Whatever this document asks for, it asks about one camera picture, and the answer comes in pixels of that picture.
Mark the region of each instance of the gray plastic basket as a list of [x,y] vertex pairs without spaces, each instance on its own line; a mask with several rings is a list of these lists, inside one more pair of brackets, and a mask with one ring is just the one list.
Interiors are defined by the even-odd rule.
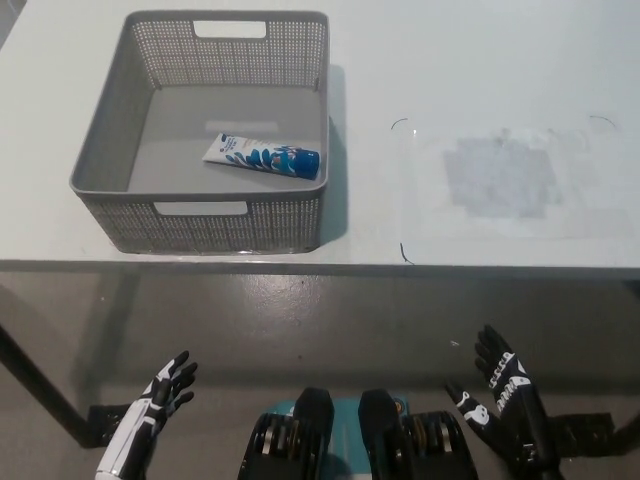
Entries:
[[[204,37],[197,22],[252,22],[266,34]],[[71,186],[123,252],[312,250],[328,173],[328,66],[320,13],[132,14]],[[221,132],[318,150],[318,177],[203,162]]]

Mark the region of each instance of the black and white robotic hand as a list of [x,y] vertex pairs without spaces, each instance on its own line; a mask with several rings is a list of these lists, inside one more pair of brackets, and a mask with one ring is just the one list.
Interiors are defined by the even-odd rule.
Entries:
[[193,392],[181,393],[194,381],[196,363],[185,365],[189,352],[171,360],[131,404],[98,466],[95,480],[144,480],[158,434]]
[[467,424],[507,463],[516,478],[563,479],[542,400],[513,349],[486,326],[478,334],[476,352],[476,367],[493,392],[499,416],[462,387],[448,382],[447,392]]

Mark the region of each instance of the blue tube cap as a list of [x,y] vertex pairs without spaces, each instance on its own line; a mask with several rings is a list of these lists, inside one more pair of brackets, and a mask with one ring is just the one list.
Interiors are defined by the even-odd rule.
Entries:
[[306,178],[307,180],[315,180],[320,168],[320,155],[313,150],[305,150],[301,148],[296,152],[296,161],[293,169],[296,177]]

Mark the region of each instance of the toothpaste tube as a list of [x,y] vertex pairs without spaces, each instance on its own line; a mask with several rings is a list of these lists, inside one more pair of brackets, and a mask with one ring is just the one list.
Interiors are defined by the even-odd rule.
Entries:
[[313,150],[221,133],[202,158],[205,162],[251,168],[313,180],[320,155]]

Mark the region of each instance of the table leg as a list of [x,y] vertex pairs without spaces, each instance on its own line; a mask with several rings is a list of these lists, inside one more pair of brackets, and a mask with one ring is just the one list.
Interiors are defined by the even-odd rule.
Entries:
[[83,418],[0,325],[0,362],[83,448],[105,446],[128,405],[95,405]]

